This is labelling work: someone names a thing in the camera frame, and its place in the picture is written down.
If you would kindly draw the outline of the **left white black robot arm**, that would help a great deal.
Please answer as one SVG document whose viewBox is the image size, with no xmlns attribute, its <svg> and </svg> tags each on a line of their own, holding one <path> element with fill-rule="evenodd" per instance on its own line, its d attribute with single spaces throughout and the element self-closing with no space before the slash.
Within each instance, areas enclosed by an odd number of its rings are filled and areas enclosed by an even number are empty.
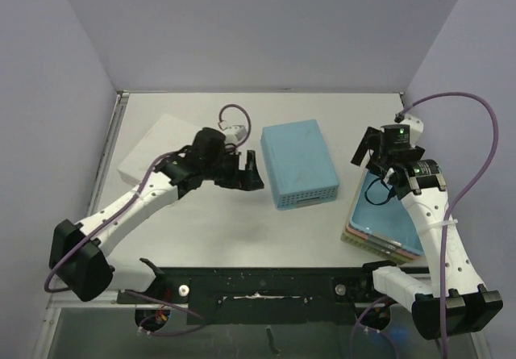
<svg viewBox="0 0 516 359">
<path fill-rule="evenodd" d="M 204 181 L 229 190 L 261 190 L 264 183 L 256 165 L 256 153 L 248 150 L 239 166 L 241 152 L 231 134 L 204 127 L 192 144 L 158 156 L 142 181 L 109 206 L 74 223 L 56 225 L 49 256 L 50 276 L 64 283 L 82 302 L 105 290 L 133 290 L 146 303 L 164 293 L 164 273 L 141 257 L 131 267 L 108 260 L 117 245 L 140 224 L 162 208 L 184 198 Z"/>
</svg>

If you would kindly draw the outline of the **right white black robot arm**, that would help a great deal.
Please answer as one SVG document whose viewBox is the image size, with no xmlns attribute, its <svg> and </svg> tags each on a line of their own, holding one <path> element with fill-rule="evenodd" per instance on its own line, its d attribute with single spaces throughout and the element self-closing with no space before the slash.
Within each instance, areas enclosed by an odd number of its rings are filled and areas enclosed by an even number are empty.
<svg viewBox="0 0 516 359">
<path fill-rule="evenodd" d="M 386 265 L 359 281 L 361 296 L 376 302 L 387 295 L 412 315 L 426 340 L 482 330 L 502 309 L 496 290 L 488 290 L 472 265 L 456 221 L 448 213 L 447 185 L 438 163 L 410 142 L 410 127 L 368 127 L 352 164 L 390 186 L 415 227 L 431 282 L 422 284 L 398 267 Z"/>
</svg>

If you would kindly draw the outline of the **blue perforated plastic basket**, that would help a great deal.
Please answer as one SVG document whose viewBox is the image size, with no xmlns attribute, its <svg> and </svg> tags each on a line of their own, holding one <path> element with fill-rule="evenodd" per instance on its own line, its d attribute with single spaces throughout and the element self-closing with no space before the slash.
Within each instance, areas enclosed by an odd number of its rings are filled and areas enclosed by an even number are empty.
<svg viewBox="0 0 516 359">
<path fill-rule="evenodd" d="M 264 127 L 260 145 L 276 209 L 337 199 L 338 175 L 316 120 Z"/>
</svg>

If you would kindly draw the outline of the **white perforated plastic basket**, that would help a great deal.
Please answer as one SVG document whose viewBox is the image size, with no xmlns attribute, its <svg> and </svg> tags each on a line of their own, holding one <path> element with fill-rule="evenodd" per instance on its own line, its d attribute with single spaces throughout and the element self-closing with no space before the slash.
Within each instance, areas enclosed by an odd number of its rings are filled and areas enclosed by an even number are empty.
<svg viewBox="0 0 516 359">
<path fill-rule="evenodd" d="M 162 115 L 120 163 L 117 170 L 121 180 L 129 186 L 136 186 L 158 156 L 177 152 L 192 144 L 200 130 L 199 126 L 183 119 Z"/>
</svg>

